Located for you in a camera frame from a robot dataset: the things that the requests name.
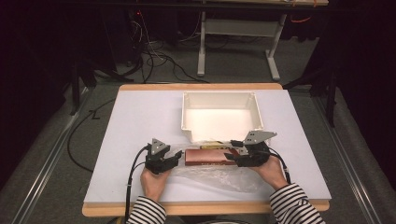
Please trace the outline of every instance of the striped sleeve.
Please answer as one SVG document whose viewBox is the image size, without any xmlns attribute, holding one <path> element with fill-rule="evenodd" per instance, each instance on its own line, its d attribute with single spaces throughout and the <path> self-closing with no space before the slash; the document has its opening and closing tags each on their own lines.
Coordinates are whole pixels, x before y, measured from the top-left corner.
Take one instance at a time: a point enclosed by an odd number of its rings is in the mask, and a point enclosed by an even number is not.
<svg viewBox="0 0 396 224">
<path fill-rule="evenodd" d="M 297 184 L 287 185 L 270 196 L 278 223 L 325 223 Z"/>
<path fill-rule="evenodd" d="M 139 196 L 134 209 L 129 215 L 128 224 L 163 224 L 166 219 L 165 209 L 150 198 Z"/>
</svg>

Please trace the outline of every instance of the desk leg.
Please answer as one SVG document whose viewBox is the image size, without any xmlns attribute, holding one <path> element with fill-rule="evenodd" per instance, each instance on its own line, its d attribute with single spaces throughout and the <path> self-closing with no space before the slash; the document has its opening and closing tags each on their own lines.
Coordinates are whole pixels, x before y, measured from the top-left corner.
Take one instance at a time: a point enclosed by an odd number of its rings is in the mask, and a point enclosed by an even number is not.
<svg viewBox="0 0 396 224">
<path fill-rule="evenodd" d="M 205 75 L 205 25 L 206 25 L 206 13 L 202 12 L 201 15 L 201 47 L 199 48 L 198 55 L 198 77 Z"/>
<path fill-rule="evenodd" d="M 279 42 L 280 35 L 282 34 L 283 27 L 285 26 L 286 17 L 287 17 L 286 14 L 283 14 L 281 16 L 281 18 L 279 20 L 279 24 L 276 27 L 276 33 L 274 35 L 273 45 L 270 50 L 265 51 L 265 54 L 267 57 L 267 62 L 268 62 L 268 65 L 269 65 L 270 71 L 271 71 L 271 76 L 274 81 L 280 80 L 280 76 L 279 76 L 279 73 L 277 72 L 276 63 L 274 60 L 274 54 L 275 54 L 275 50 L 277 47 L 277 43 Z"/>
</svg>

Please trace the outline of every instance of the person's left hand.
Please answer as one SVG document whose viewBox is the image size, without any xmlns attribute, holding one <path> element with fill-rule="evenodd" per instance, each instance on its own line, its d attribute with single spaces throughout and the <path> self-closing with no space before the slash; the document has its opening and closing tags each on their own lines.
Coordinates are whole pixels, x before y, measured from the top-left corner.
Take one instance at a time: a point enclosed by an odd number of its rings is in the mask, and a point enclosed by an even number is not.
<svg viewBox="0 0 396 224">
<path fill-rule="evenodd" d="M 157 203 L 163 194 L 166 180 L 171 172 L 172 170 L 168 170 L 155 175 L 147 168 L 144 168 L 142 175 L 140 176 L 140 183 L 145 196 Z"/>
</svg>

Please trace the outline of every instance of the person's right hand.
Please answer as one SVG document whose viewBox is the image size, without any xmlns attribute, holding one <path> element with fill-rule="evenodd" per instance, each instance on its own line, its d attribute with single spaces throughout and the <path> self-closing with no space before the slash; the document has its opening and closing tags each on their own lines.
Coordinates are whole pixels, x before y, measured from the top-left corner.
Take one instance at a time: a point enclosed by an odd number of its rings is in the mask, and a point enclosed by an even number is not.
<svg viewBox="0 0 396 224">
<path fill-rule="evenodd" d="M 289 184 L 283 176 L 280 160 L 277 157 L 270 156 L 263 165 L 249 168 L 256 171 L 274 190 L 281 189 Z"/>
</svg>

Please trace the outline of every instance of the table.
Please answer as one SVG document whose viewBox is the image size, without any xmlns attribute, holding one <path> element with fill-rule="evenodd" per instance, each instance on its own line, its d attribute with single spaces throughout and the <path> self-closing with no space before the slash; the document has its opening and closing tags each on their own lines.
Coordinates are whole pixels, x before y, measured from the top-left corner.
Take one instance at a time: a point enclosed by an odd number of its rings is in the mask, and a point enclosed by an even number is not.
<svg viewBox="0 0 396 224">
<path fill-rule="evenodd" d="M 123 216 L 126 183 L 137 151 L 155 137 L 168 145 L 188 144 L 180 128 L 184 91 L 254 91 L 264 130 L 290 168 L 292 182 L 302 186 L 319 210 L 329 208 L 330 192 L 298 120 L 289 93 L 275 83 L 123 85 L 107 126 L 91 184 L 82 207 L 87 217 Z M 131 202 L 142 195 L 139 174 L 134 173 Z M 162 205 L 168 215 L 270 213 L 270 186 L 257 192 L 220 190 L 179 176 L 170 176 Z"/>
<path fill-rule="evenodd" d="M 206 2 L 221 2 L 221 3 L 254 3 L 254 4 L 270 4 L 290 7 L 292 1 L 280 0 L 204 0 Z M 295 6 L 327 6 L 327 0 L 296 0 Z M 218 20 L 207 19 L 206 13 L 203 11 L 201 15 L 201 46 L 198 55 L 198 77 L 205 75 L 205 35 L 247 35 L 247 36 L 268 36 L 272 37 L 272 46 L 265 51 L 266 60 L 271 71 L 272 79 L 280 80 L 277 72 L 274 54 L 287 14 L 282 14 L 279 21 L 240 21 L 240 20 Z"/>
</svg>

